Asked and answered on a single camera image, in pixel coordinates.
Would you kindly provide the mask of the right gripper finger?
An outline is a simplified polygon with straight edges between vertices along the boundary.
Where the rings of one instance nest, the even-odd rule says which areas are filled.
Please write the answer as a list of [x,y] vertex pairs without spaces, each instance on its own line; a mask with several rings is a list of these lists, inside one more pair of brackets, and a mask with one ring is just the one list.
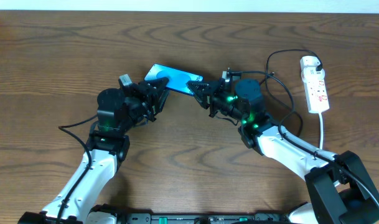
[[187,87],[194,96],[211,95],[213,93],[212,86],[208,82],[188,81]]
[[210,96],[205,94],[195,94],[194,98],[203,109],[208,109],[210,106]]

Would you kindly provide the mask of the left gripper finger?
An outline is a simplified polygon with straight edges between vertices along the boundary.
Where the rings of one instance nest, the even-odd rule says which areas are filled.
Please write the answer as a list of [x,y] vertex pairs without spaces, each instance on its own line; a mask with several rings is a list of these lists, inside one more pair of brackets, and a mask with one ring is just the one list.
[[147,92],[164,91],[166,89],[168,82],[169,82],[169,79],[166,77],[145,81],[146,91]]
[[170,91],[169,90],[164,90],[161,94],[161,96],[158,99],[158,103],[156,106],[156,113],[160,113],[163,110],[163,107],[165,105],[165,102],[167,100],[167,97],[169,96]]

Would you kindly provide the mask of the blue screen Galaxy smartphone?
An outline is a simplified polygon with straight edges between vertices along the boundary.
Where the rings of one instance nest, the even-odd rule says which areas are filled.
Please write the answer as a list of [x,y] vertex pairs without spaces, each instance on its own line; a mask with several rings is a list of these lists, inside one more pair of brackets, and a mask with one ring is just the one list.
[[182,94],[193,96],[192,91],[187,87],[187,82],[201,82],[203,77],[193,73],[185,72],[175,68],[167,67],[161,64],[154,64],[145,76],[146,81],[156,80],[159,78],[168,78],[167,89]]

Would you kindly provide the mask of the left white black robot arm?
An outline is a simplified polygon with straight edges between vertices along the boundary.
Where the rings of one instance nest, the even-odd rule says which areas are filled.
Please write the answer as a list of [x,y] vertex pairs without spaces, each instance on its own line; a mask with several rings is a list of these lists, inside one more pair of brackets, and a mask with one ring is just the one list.
[[19,223],[124,223],[125,217],[117,210],[95,202],[126,159],[127,132],[155,121],[162,111],[168,82],[168,78],[158,78],[133,83],[128,75],[120,76],[119,88],[99,93],[87,141],[74,135],[69,125],[59,126],[83,147],[81,163],[52,202],[39,213],[25,212]]

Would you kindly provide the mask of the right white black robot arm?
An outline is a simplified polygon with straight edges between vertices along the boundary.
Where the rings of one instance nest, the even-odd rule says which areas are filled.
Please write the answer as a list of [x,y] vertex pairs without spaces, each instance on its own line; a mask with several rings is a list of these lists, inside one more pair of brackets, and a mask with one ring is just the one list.
[[234,91],[224,79],[189,81],[195,99],[214,117],[220,112],[241,126],[243,143],[258,154],[280,162],[307,185],[310,202],[290,211],[291,223],[375,223],[379,193],[360,158],[318,149],[291,134],[265,108],[260,84],[240,80]]

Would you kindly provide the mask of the white power strip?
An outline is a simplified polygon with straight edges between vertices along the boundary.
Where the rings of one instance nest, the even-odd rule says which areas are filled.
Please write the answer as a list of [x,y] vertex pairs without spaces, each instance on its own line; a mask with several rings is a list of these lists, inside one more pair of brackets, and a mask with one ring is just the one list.
[[304,90],[308,112],[318,114],[330,109],[324,79],[304,81]]

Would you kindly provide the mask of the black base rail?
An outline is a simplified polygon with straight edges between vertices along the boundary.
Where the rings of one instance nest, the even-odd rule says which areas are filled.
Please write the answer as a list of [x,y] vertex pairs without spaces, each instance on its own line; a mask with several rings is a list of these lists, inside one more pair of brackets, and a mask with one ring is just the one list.
[[123,213],[118,224],[229,224],[229,223],[290,223],[285,215],[256,214],[150,214]]

